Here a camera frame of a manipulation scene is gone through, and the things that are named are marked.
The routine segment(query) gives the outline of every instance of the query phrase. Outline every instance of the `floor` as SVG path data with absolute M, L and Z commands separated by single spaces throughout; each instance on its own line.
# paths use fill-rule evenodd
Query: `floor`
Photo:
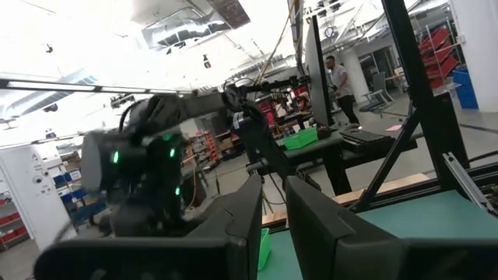
M 384 119 L 393 117 L 400 118 L 399 115 L 407 114 L 409 107 L 408 97 L 395 96 L 395 99 L 397 100 L 396 103 L 389 107 L 386 112 L 396 115 L 385 114 Z M 461 124 L 461 134 L 469 158 L 497 150 L 498 113 L 482 114 L 476 110 L 461 110 L 457 100 L 454 102 L 454 105 L 458 120 Z M 363 124 L 371 121 L 382 121 L 380 116 L 375 114 L 358 113 L 357 115 Z M 433 166 L 425 140 L 423 138 L 419 139 L 417 144 L 419 145 L 418 149 L 401 154 L 392 171 L 389 173 L 387 180 L 396 180 L 415 173 L 425 173 L 429 177 L 434 176 Z M 498 160 L 498 157 L 492 157 L 475 162 L 472 165 L 479 166 L 496 160 Z M 246 163 L 247 157 L 242 155 L 228 162 L 221 163 L 216 168 L 216 171 L 212 171 L 207 175 L 209 182 L 207 194 L 210 198 L 208 199 L 208 203 L 217 195 L 216 178 L 219 181 L 221 194 L 229 194 L 239 188 L 239 186 L 248 178 L 247 172 L 245 171 Z M 368 186 L 381 164 L 382 160 L 378 160 L 348 169 L 346 172 L 352 189 L 358 190 Z M 334 195 L 334 191 L 331 188 L 323 166 L 311 170 L 309 174 L 322 186 L 322 190 L 326 195 Z M 280 187 L 282 181 L 280 178 L 273 174 L 273 179 L 275 180 L 277 188 L 282 191 Z M 270 202 L 279 204 L 282 202 L 282 198 L 277 191 L 277 188 L 272 183 L 272 178 L 270 176 L 265 176 L 264 191 L 266 196 Z M 283 211 L 285 210 L 285 205 L 272 205 L 272 210 L 274 212 Z M 264 211 L 269 213 L 270 209 L 266 207 Z M 32 240 L 23 242 L 6 252 L 0 253 L 0 275 L 3 276 L 5 280 L 25 279 L 30 275 L 33 263 L 38 254 L 37 246 Z

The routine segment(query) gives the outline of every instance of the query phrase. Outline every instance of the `blue container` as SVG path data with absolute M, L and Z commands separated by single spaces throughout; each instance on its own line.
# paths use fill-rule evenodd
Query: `blue container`
M 453 82 L 460 84 L 456 91 L 460 106 L 462 109 L 479 109 L 477 99 L 475 98 L 474 87 L 472 80 L 468 74 L 467 68 L 458 68 L 453 71 Z

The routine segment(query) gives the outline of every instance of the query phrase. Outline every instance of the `man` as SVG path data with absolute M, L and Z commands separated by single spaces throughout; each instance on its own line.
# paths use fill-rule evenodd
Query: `man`
M 348 73 L 344 66 L 335 63 L 335 57 L 329 55 L 325 58 L 325 66 L 331 73 L 328 75 L 329 87 L 335 89 L 334 94 L 337 104 L 341 107 L 344 114 L 348 117 L 349 123 L 359 124 L 358 117 L 352 110 L 352 103 L 354 96 L 352 94 L 352 87 L 348 82 Z

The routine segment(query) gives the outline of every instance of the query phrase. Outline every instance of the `black monitor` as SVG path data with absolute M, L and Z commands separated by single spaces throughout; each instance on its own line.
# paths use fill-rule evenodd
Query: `black monitor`
M 327 76 L 321 52 L 320 33 L 317 17 L 311 17 L 310 29 L 306 40 L 306 71 L 310 76 L 310 98 L 313 117 L 319 124 L 333 125 L 330 98 L 328 97 Z

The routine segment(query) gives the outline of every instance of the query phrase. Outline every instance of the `green tray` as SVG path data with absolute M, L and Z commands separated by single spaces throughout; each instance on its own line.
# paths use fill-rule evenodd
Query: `green tray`
M 288 150 L 302 149 L 317 140 L 317 128 L 307 128 L 283 139 Z
M 261 244 L 259 246 L 258 271 L 265 269 L 266 261 L 272 250 L 270 246 L 270 229 L 261 230 Z

